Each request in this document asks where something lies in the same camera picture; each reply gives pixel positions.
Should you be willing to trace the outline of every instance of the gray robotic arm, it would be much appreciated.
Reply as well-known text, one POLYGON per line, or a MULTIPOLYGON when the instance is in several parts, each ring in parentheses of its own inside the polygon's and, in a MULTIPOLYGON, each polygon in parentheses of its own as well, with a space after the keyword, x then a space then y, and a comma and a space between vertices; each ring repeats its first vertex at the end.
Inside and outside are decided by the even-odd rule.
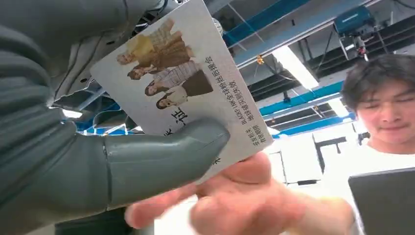
POLYGON ((229 139, 219 123, 190 123, 170 137, 82 136, 62 122, 51 77, 70 46, 128 30, 149 0, 0 3, 0 228, 36 228, 123 207, 200 178, 229 139))

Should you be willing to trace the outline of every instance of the black tablet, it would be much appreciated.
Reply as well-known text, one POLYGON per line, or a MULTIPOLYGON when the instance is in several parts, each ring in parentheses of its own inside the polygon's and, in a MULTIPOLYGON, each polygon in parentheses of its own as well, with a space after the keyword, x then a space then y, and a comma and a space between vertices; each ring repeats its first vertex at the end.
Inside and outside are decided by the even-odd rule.
POLYGON ((367 235, 415 234, 415 168, 348 180, 367 235))

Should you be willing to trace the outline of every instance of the printed card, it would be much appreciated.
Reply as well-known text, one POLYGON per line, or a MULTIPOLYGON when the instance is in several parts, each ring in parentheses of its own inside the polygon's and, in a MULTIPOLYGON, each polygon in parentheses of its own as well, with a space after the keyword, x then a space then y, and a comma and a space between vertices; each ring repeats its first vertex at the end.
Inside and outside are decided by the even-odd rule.
POLYGON ((272 143, 202 0, 190 0, 96 63, 91 74, 146 134, 214 118, 231 139, 203 182, 272 143))

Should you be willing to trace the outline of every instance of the woman in photo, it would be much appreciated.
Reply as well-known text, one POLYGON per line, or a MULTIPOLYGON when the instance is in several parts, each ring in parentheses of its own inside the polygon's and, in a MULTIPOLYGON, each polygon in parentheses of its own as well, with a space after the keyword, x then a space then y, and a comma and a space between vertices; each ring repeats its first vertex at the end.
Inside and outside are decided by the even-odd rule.
POLYGON ((208 94, 213 88, 202 70, 197 71, 180 86, 175 86, 166 91, 166 95, 157 101, 158 109, 165 109, 170 106, 180 106, 187 102, 189 96, 208 94))
POLYGON ((146 74, 149 71, 160 72, 168 67, 176 67, 189 62, 192 57, 194 57, 192 49, 186 46, 180 37, 140 58, 138 65, 129 73, 129 77, 135 79, 139 77, 136 74, 146 74))
POLYGON ((121 65, 127 65, 133 61, 141 61, 143 57, 151 51, 162 48, 168 42, 180 38, 182 33, 177 31, 170 33, 174 21, 167 19, 156 31, 148 36, 139 34, 130 39, 127 43, 127 50, 117 56, 117 61, 121 65))
POLYGON ((160 92, 166 92, 182 84, 199 70, 199 65, 194 61, 189 61, 174 68, 165 69, 153 76, 154 81, 145 88, 144 93, 147 96, 153 96, 160 92))

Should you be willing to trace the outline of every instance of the blue machine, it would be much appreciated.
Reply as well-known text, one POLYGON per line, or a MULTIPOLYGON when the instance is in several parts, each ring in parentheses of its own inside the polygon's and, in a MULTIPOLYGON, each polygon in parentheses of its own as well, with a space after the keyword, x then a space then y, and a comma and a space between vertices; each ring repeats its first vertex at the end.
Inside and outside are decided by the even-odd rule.
POLYGON ((367 59, 365 42, 373 37, 375 26, 375 18, 364 6, 347 11, 334 20, 334 27, 348 60, 358 56, 367 59))

